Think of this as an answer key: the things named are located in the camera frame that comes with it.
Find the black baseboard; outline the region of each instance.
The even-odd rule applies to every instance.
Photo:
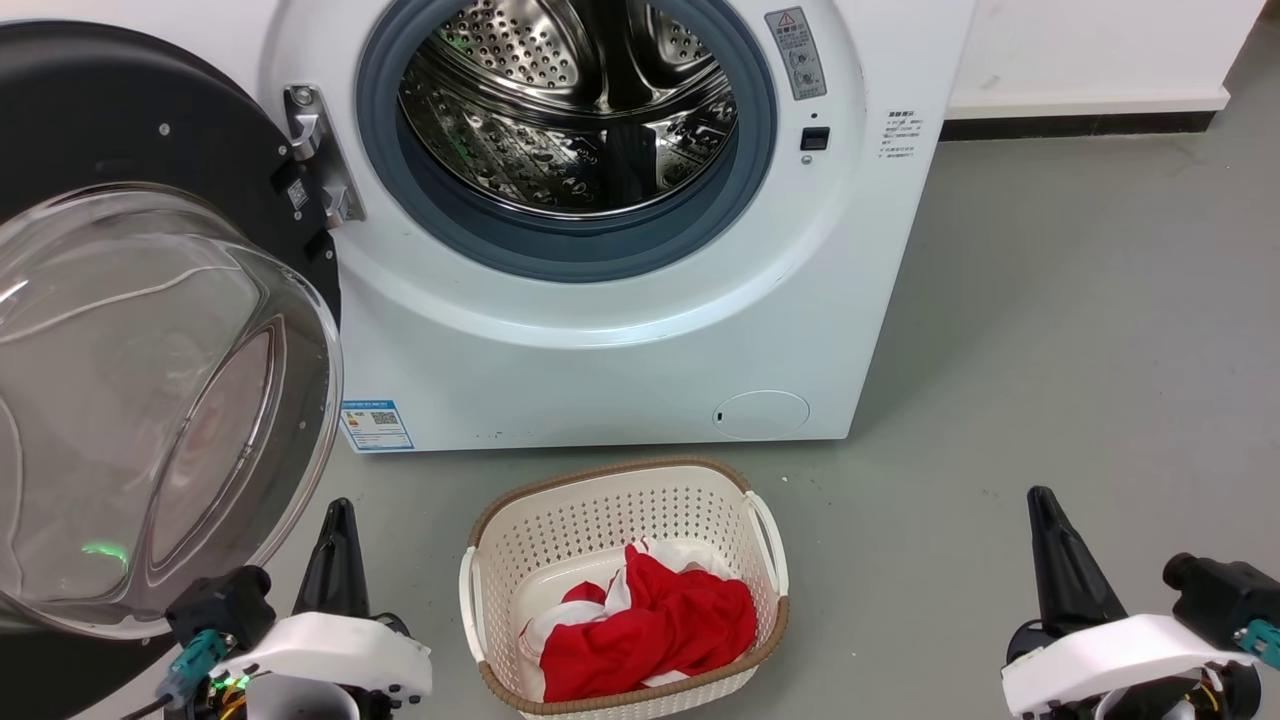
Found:
[[[1216,110],[1196,113],[1134,113],[1126,115],[1050,115],[1043,118],[978,118],[946,120],[940,142],[1020,140],[1029,137],[1091,137],[1096,135],[1157,135],[1204,132]]]

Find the stainless steel drum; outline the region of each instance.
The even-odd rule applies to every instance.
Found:
[[[562,219],[678,192],[737,122],[716,58],[678,18],[636,0],[480,0],[422,42],[399,95],[453,176]]]

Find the red cloth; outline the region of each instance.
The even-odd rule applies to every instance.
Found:
[[[544,702],[625,693],[673,670],[699,675],[751,647],[755,606],[745,583],[703,570],[675,573],[631,547],[626,557],[631,607],[599,623],[557,625],[547,638]],[[603,597],[588,584],[564,601]]]

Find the laundry basket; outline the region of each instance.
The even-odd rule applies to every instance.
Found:
[[[582,580],[607,584],[643,537],[714,550],[751,591],[756,637],[737,661],[686,680],[572,702],[540,702],[541,673],[517,647],[535,615]],[[764,501],[703,457],[611,465],[527,486],[476,523],[458,577],[462,625],[480,674],[525,717],[646,720],[741,688],[782,641],[787,561]]]

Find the instruction label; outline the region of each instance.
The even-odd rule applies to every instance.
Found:
[[[773,41],[778,44],[782,63],[791,81],[791,96],[796,100],[820,97],[827,94],[827,78],[822,73],[818,46],[809,32],[809,20],[800,8],[787,8],[764,15]]]
[[[887,160],[914,156],[923,132],[924,120],[915,117],[915,110],[890,110],[881,133],[879,156]]]
[[[390,400],[342,401],[342,427],[356,452],[413,450],[399,410]]]

